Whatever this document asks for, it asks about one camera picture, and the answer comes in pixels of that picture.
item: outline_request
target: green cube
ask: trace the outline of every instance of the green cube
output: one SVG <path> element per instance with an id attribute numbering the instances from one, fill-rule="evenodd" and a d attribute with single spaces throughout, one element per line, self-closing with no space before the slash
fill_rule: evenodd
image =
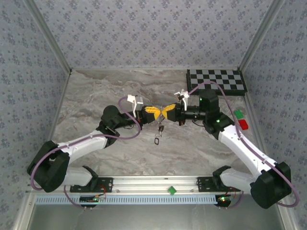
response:
<path id="1" fill-rule="evenodd" d="M 235 110 L 234 113 L 238 120 L 244 117 L 243 113 L 240 110 Z"/>
<path id="2" fill-rule="evenodd" d="M 171 195 L 173 195 L 173 194 L 175 194 L 175 193 L 177 192 L 177 190 L 176 190 L 173 186 L 171 186 L 171 187 L 169 187 L 168 192 L 169 192 Z"/>

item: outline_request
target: wall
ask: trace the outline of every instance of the wall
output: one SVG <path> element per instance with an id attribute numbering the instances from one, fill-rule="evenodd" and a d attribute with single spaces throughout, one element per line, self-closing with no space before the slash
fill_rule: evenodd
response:
<path id="1" fill-rule="evenodd" d="M 236 67 L 272 0 L 36 0 L 72 68 Z"/>
<path id="2" fill-rule="evenodd" d="M 11 229 L 67 79 L 22 1 L 0 4 L 0 229 Z"/>
<path id="3" fill-rule="evenodd" d="M 302 229 L 307 229 L 306 25 L 306 1 L 286 1 L 244 73 L 269 154 L 291 166 Z"/>

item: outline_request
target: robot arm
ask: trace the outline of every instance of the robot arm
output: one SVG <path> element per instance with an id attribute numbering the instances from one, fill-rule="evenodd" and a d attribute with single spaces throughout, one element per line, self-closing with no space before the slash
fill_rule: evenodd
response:
<path id="1" fill-rule="evenodd" d="M 218 97 L 213 90 L 200 91 L 199 103 L 199 106 L 188 106 L 185 101 L 181 101 L 181 103 L 167 106 L 162 114 L 171 121 L 179 122 L 180 126 L 186 120 L 201 120 L 206 131 L 230 148 L 251 172 L 251 174 L 247 174 L 224 166 L 213 172 L 215 185 L 218 188 L 220 186 L 234 187 L 251 193 L 254 200 L 263 208 L 269 208 L 289 195 L 291 193 L 290 186 L 266 162 L 275 166 L 275 169 L 291 181 L 289 166 L 284 162 L 278 164 L 268 157 L 241 132 L 239 132 L 239 138 L 234 121 L 220 112 Z M 256 157 L 241 139 L 263 160 Z"/>
<path id="2" fill-rule="evenodd" d="M 141 129 L 143 125 L 153 122 L 160 115 L 159 109 L 143 106 L 142 99 L 139 97 L 130 95 L 128 100 L 133 103 L 133 111 L 129 114 L 135 117 Z M 34 180 L 45 192 L 52 192 L 61 185 L 93 186 L 94 177 L 97 176 L 94 171 L 88 167 L 72 168 L 68 166 L 79 157 L 112 145 L 117 139 L 108 137 L 108 135 L 119 137 L 116 129 L 132 124 L 134 121 L 129 116 L 121 114 L 117 107 L 109 105 L 104 109 L 99 126 L 90 134 L 58 144 L 53 141 L 44 143 L 27 168 L 27 172 L 31 175 L 34 167 L 47 153 L 61 147 L 38 166 Z"/>

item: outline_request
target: floor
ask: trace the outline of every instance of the floor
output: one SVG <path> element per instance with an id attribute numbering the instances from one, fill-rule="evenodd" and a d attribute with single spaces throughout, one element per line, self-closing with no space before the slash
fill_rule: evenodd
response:
<path id="1" fill-rule="evenodd" d="M 145 105 L 166 106 L 177 102 L 175 92 L 186 89 L 186 70 L 87 70 L 73 71 L 64 97 L 53 140 L 64 142 L 86 135 L 99 124 L 103 109 L 117 105 L 127 95 L 143 97 Z M 246 115 L 241 97 L 229 97 L 233 109 Z M 189 98 L 196 105 L 197 96 Z M 221 111 L 230 115 L 220 98 Z M 131 104 L 125 103 L 131 110 Z M 184 126 L 165 120 L 160 144 L 154 144 L 157 122 L 146 125 L 132 140 L 118 140 L 112 146 L 79 158 L 72 166 L 87 165 L 99 175 L 210 175 L 224 165 L 248 172 L 245 165 L 224 144 L 191 122 Z M 132 130 L 121 129 L 122 137 Z M 244 133 L 251 141 L 252 132 Z"/>

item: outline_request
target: keychain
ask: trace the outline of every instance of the keychain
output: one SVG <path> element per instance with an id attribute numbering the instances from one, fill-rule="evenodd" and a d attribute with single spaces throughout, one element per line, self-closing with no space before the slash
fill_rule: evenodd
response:
<path id="1" fill-rule="evenodd" d="M 162 118 L 162 115 L 160 114 L 159 115 L 159 123 L 158 123 L 158 125 L 159 125 L 158 133 L 155 134 L 155 139 L 154 139 L 155 145 L 159 145 L 159 141 L 160 141 L 159 138 L 162 137 L 162 132 L 164 130 L 164 125 L 162 125 L 162 122 L 164 121 L 164 119 L 165 119 L 165 117 Z"/>

